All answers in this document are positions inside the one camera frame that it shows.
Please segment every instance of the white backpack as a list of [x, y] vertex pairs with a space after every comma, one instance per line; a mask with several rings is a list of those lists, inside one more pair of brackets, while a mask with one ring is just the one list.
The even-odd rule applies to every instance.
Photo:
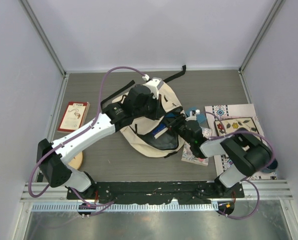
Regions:
[[[183, 146], [184, 140], [174, 131], [170, 131], [161, 121], [163, 118], [172, 114], [172, 111], [181, 109], [184, 113], [180, 101], [173, 90], [166, 84], [167, 82], [184, 75], [186, 66], [182, 66], [183, 70], [164, 80], [163, 85], [159, 89], [161, 94], [162, 107], [166, 114], [158, 120], [151, 120], [146, 117], [136, 118], [133, 123], [120, 130], [127, 141], [137, 151], [151, 158], [168, 157]], [[117, 97], [112, 102], [123, 102], [123, 95]]]

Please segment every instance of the book cover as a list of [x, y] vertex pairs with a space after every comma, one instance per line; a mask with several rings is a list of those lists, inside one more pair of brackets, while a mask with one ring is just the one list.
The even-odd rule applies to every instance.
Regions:
[[90, 103], [70, 101], [62, 117], [58, 132], [71, 133], [83, 126]]

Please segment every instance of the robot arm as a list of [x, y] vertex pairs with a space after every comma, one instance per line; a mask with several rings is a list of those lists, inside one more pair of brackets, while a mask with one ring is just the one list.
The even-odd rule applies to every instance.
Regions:
[[[71, 168], [68, 163], [82, 150], [96, 141], [111, 135], [121, 128], [132, 124], [135, 118], [147, 117], [159, 119], [161, 101], [159, 89], [163, 81], [153, 78], [143, 85], [133, 87], [125, 100], [110, 103], [97, 118], [97, 122], [88, 122], [71, 134], [49, 143], [46, 139], [38, 144], [37, 161], [57, 145], [62, 145], [40, 165], [40, 169], [51, 187], [66, 186], [76, 189], [83, 198], [92, 196], [96, 189], [95, 182], [86, 173]], [[223, 193], [236, 183], [251, 176], [261, 169], [270, 160], [270, 149], [253, 135], [237, 134], [217, 140], [208, 140], [203, 137], [202, 130], [194, 116], [186, 117], [178, 114], [165, 117], [163, 123], [174, 130], [190, 144], [192, 153], [198, 158], [207, 158], [214, 155], [228, 154], [234, 166], [215, 179], [217, 192]], [[76, 136], [68, 144], [63, 144], [67, 139]]]
[[[99, 114], [96, 123], [88, 122], [78, 130], [69, 135], [49, 143], [46, 139], [38, 144], [37, 161], [41, 159], [53, 147], [62, 145], [53, 152], [40, 165], [40, 169], [53, 188], [66, 186], [76, 189], [81, 196], [87, 198], [94, 193], [95, 183], [86, 172], [80, 172], [68, 164], [81, 151], [94, 144], [96, 141], [111, 135], [121, 128], [132, 124], [138, 117], [159, 119], [157, 109], [159, 101], [159, 89], [163, 84], [161, 79], [153, 78], [143, 85], [133, 87], [123, 103], [115, 102], [109, 104]], [[76, 137], [68, 144], [66, 140]]]

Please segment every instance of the purple cable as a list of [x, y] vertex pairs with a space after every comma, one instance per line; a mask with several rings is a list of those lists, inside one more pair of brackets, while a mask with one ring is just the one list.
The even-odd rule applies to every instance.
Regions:
[[71, 190], [77, 195], [77, 197], [78, 197], [81, 201], [83, 201], [85, 204], [87, 204], [87, 205], [89, 205], [89, 206], [91, 206], [91, 207], [102, 207], [102, 206], [107, 206], [108, 204], [112, 204], [112, 203], [113, 203], [113, 201], [111, 201], [111, 202], [107, 202], [106, 204], [92, 204], [92, 203], [89, 203], [89, 202], [87, 202], [86, 200], [84, 200], [84, 199], [80, 196], [80, 194], [78, 193], [78, 191], [77, 191], [76, 189], [74, 189], [74, 188], [71, 187]]
[[96, 211], [95, 213], [91, 213], [89, 216], [96, 216], [101, 214], [102, 212], [104, 212], [107, 208], [109, 208], [111, 205], [113, 204], [113, 201], [109, 202], [109, 205], [107, 205], [106, 207], [104, 207], [103, 209]]
[[258, 190], [257, 186], [255, 186], [255, 184], [253, 182], [251, 182], [251, 181], [249, 181], [247, 179], [244, 179], [243, 181], [247, 181], [249, 184], [251, 184], [255, 188], [255, 191], [257, 192], [257, 197], [258, 197], [257, 204], [255, 205], [255, 208], [253, 209], [253, 211], [249, 215], [246, 215], [246, 216], [231, 216], [231, 215], [226, 215], [225, 214], [225, 209], [224, 209], [224, 211], [220, 211], [220, 210], [218, 211], [220, 214], [222, 214], [222, 215], [224, 215], [224, 216], [226, 216], [226, 217], [228, 217], [230, 219], [243, 220], [243, 219], [246, 219], [246, 218], [251, 217], [256, 212], [256, 210], [258, 209], [259, 204], [260, 204], [260, 193], [259, 193], [259, 190]]
[[[74, 139], [76, 139], [77, 137], [79, 137], [79, 136], [81, 136], [81, 135], [83, 135], [84, 133], [86, 133], [89, 129], [91, 129], [94, 125], [95, 125], [95, 123], [96, 123], [96, 121], [97, 121], [97, 119], [98, 119], [98, 117], [99, 117], [99, 114], [100, 114], [100, 111], [101, 111], [101, 96], [102, 96], [102, 89], [103, 89], [103, 84], [104, 84], [104, 82], [105, 82], [105, 80], [107, 79], [107, 77], [108, 77], [108, 75], [112, 72], [112, 71], [115, 71], [115, 70], [117, 70], [117, 69], [129, 69], [129, 70], [133, 70], [133, 71], [136, 71], [137, 73], [139, 73], [139, 74], [141, 74], [142, 76], [145, 76], [145, 74], [143, 73], [143, 72], [141, 72], [141, 71], [139, 71], [138, 69], [135, 69], [135, 68], [131, 68], [131, 67], [127, 67], [127, 66], [117, 66], [117, 67], [114, 67], [114, 68], [112, 68], [112, 69], [110, 69], [104, 76], [103, 76], [103, 78], [102, 78], [102, 81], [101, 81], [101, 86], [100, 86], [100, 91], [99, 91], [99, 98], [98, 98], [98, 110], [97, 110], [97, 114], [96, 114], [96, 116], [95, 116], [95, 118], [93, 119], [93, 122], [92, 122], [92, 124], [89, 126], [89, 127], [87, 127], [85, 130], [83, 130], [83, 131], [81, 131], [80, 133], [78, 133], [77, 135], [75, 135], [75, 136], [73, 136], [73, 137], [71, 137], [71, 138], [69, 138], [69, 139], [67, 139], [66, 141], [64, 141], [63, 142], [63, 145], [65, 145], [65, 144], [67, 144], [68, 142], [70, 142], [70, 141], [72, 141], [72, 140], [74, 140]], [[34, 173], [35, 173], [35, 171], [38, 169], [38, 167], [41, 165], [41, 163], [50, 155], [50, 154], [52, 154], [53, 152], [55, 152], [57, 149], [59, 149], [60, 147], [62, 147], [62, 145], [61, 144], [59, 144], [58, 146], [56, 146], [56, 147], [54, 147], [52, 150], [50, 150], [49, 152], [47, 152], [37, 163], [36, 163], [36, 165], [34, 166], [34, 168], [33, 168], [33, 170], [32, 170], [32, 172], [31, 172], [31, 174], [30, 174], [30, 176], [29, 176], [29, 182], [28, 182], [28, 192], [29, 192], [29, 195], [32, 197], [32, 198], [38, 198], [38, 197], [40, 197], [42, 194], [44, 194], [44, 192], [48, 189], [48, 187], [50, 186], [49, 184], [39, 193], [39, 194], [34, 194], [33, 192], [32, 192], [32, 180], [33, 180], [33, 175], [34, 175]], [[75, 192], [75, 194], [78, 196], [78, 198], [80, 198], [81, 199], [81, 196], [78, 194], [78, 192], [76, 191]]]

